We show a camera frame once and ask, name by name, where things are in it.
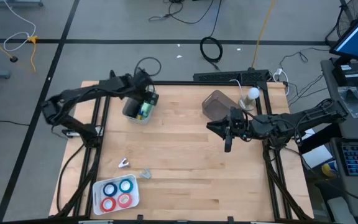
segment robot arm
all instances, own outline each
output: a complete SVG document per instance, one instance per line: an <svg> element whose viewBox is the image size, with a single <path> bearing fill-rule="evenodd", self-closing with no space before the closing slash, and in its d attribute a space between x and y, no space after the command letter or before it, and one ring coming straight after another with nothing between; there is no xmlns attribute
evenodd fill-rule
<svg viewBox="0 0 358 224"><path fill-rule="evenodd" d="M155 93L147 91L147 87L151 84L152 80L149 74L141 69L138 69L134 77L130 74L117 77L111 71L110 79L101 80L97 85L65 90L44 101L41 103L42 113L48 124L52 126L62 125L74 130L81 136L86 147L95 147L98 145L99 139L99 133L96 132L95 126L83 124L68 115L70 110L77 103L103 96L119 97L120 99L129 97L138 101L139 104L151 101L156 96Z"/></svg>
<svg viewBox="0 0 358 224"><path fill-rule="evenodd" d="M225 152L231 151L231 142L235 137L247 139L268 139L270 146L281 149L292 136L301 137L301 133L323 123L344 121L347 111L340 102L323 100L312 109L295 114L258 115L232 107L230 115L219 121L207 123L206 127L225 140Z"/></svg>

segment table leg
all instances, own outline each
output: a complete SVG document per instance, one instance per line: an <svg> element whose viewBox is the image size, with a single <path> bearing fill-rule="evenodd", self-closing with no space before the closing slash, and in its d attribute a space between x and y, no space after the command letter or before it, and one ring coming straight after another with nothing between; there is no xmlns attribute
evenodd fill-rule
<svg viewBox="0 0 358 224"><path fill-rule="evenodd" d="M341 131L339 130L338 124L330 124L316 134L303 140L303 144L299 147L301 154L310 152L311 150L326 144L331 138L341 138Z"/></svg>

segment concrete floor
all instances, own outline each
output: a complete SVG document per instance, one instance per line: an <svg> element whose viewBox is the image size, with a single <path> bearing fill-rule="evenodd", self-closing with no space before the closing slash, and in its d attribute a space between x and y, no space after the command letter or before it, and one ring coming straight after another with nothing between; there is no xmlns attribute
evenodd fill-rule
<svg viewBox="0 0 358 224"><path fill-rule="evenodd" d="M14 7L22 17L37 25L41 39L56 40L54 44L37 44L32 74L9 62L0 52L0 69L9 69L11 79L0 80L0 119L30 123L45 78L55 55L58 39L62 36L74 0L48 0L44 7ZM269 0L223 0L214 37L224 40L256 40L269 8ZM208 7L209 1L185 1L178 17L193 21ZM263 40L322 41L334 25L339 12L339 1L280 0L276 3ZM195 25L179 23L173 19L148 22L151 16L164 15L167 5L157 0L80 0L75 12L68 39L108 40L197 40L211 33L218 1L206 17ZM15 32L31 31L31 26L19 20L6 7L0 7L0 39ZM65 44L48 96L67 88L79 87L83 80L100 80L108 77L110 69L118 75L131 73L136 63L146 56L158 58L162 63L156 80L192 80L194 73L214 72L206 62L198 44ZM261 45L255 68L274 72L284 55L293 54L310 45ZM223 45L222 71L246 70L254 54L255 45ZM215 46L205 47L213 56ZM30 69L32 45L25 44L14 52L23 67ZM321 74L319 62L331 57L327 52L305 51L308 63L299 57L283 62L290 82L302 88ZM142 67L152 73L156 65L145 62ZM310 92L324 88L321 80ZM327 91L299 100L291 108L296 112L310 108L329 97ZM27 127L0 123L0 203L12 169L21 149ZM27 157L14 189L4 221L45 218L52 201L58 171L66 142L50 134L50 127L39 118Z"/></svg>

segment small green object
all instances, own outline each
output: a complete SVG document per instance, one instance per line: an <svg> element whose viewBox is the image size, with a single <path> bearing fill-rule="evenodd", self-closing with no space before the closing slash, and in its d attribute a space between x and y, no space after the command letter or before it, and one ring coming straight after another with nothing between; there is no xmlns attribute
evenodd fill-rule
<svg viewBox="0 0 358 224"><path fill-rule="evenodd" d="M147 118L149 116L150 110L152 109L151 104L149 103L143 103L142 107L140 110L143 111L143 119Z"/></svg>

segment wooden tabletop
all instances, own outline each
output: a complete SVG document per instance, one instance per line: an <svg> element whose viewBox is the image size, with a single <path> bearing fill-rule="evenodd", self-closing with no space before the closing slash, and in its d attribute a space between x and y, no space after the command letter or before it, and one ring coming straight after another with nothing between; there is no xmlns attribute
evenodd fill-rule
<svg viewBox="0 0 358 224"><path fill-rule="evenodd" d="M96 83L87 81L82 86ZM121 113L125 101L111 98L99 163L98 180L134 174L140 203L100 216L92 212L91 218L134 220L142 214L145 220L222 221L233 216L235 221L274 221L261 142L236 138L232 151L225 153L224 141L206 129L209 119L202 113L201 102L214 90L237 101L238 87L157 85L156 90L160 98L146 126L130 123ZM247 90L248 87L242 87L243 92ZM282 83L268 83L268 93L273 113L289 113ZM260 98L266 113L263 95ZM89 123L93 106L94 100L78 104L74 117ZM67 142L62 165L81 144L79 138ZM293 142L289 147L297 150ZM63 175L61 207L78 186L84 151L69 163ZM299 156L285 150L281 156L288 191L305 213L313 217ZM130 168L118 168L123 157L128 158ZM139 176L146 167L151 179ZM281 194L276 190L280 215L284 217ZM83 202L87 194L88 189L84 191ZM56 193L51 215L57 212L55 199ZM84 210L82 203L80 214Z"/></svg>

